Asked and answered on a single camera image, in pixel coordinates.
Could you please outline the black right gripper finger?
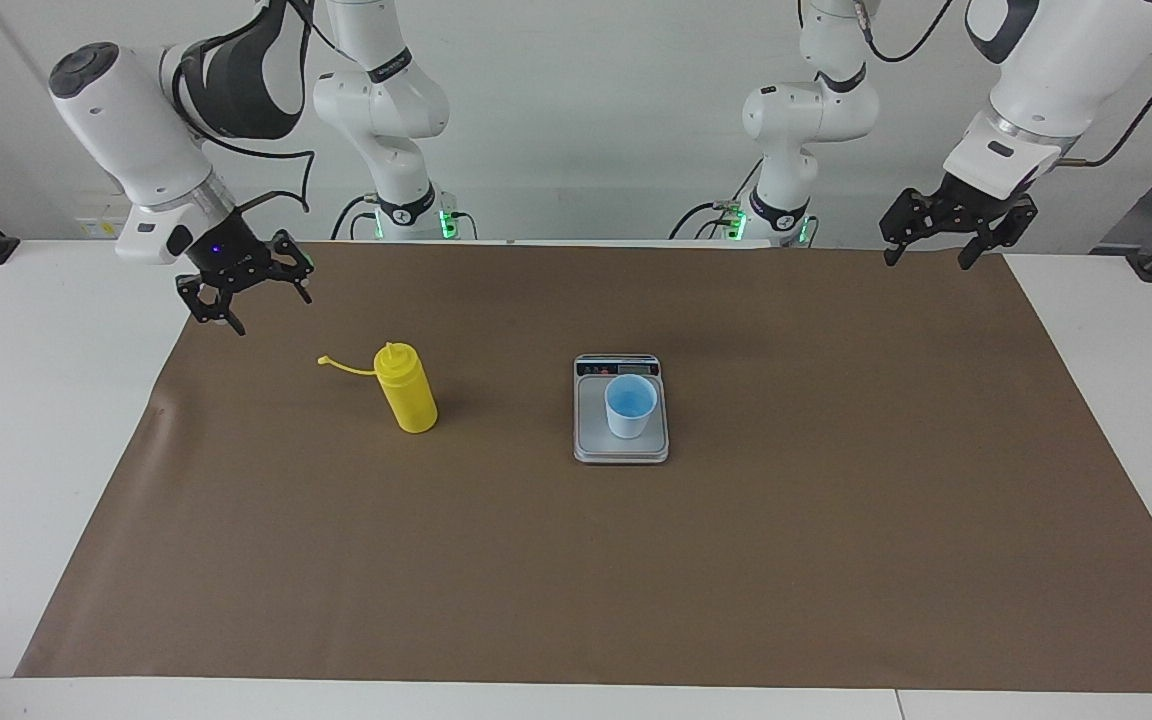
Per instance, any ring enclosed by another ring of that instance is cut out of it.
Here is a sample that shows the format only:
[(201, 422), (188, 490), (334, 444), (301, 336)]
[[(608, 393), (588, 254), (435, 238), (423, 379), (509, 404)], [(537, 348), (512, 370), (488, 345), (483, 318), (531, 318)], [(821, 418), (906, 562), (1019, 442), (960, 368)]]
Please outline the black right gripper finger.
[(314, 262), (297, 245), (289, 232), (276, 232), (268, 242), (270, 265), (266, 266), (268, 281), (291, 285), (305, 304), (312, 304), (306, 290), (308, 278), (314, 273)]
[[(175, 278), (175, 288), (196, 323), (228, 325), (237, 334), (244, 334), (243, 323), (238, 320), (237, 314), (233, 314), (234, 293), (228, 288), (211, 287), (200, 275), (179, 275)], [(202, 291), (205, 290), (214, 290), (214, 300), (204, 300)]]

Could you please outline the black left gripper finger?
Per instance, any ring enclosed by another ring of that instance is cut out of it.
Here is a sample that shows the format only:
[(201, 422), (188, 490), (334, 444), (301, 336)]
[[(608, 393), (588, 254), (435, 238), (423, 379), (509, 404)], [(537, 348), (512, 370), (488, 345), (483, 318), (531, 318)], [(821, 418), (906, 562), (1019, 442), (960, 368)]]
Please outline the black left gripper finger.
[(996, 222), (975, 223), (973, 237), (958, 252), (961, 270), (972, 270), (980, 256), (996, 249), (1015, 247), (1038, 214), (1032, 197), (1020, 197)]
[(940, 233), (938, 209), (940, 199), (935, 195), (922, 194), (915, 188), (905, 188), (892, 200), (890, 209), (879, 219), (879, 232), (888, 245), (882, 251), (887, 266), (895, 266), (915, 242)]

